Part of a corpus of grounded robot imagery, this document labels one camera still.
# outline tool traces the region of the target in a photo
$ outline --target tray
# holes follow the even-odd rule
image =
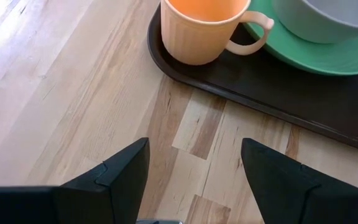
[[[148,45],[154,62],[172,79],[358,148],[358,75],[315,75],[265,50],[248,56],[224,51],[207,65],[185,65],[165,50],[160,33],[158,7],[149,25]],[[241,24],[231,39],[255,42]]]

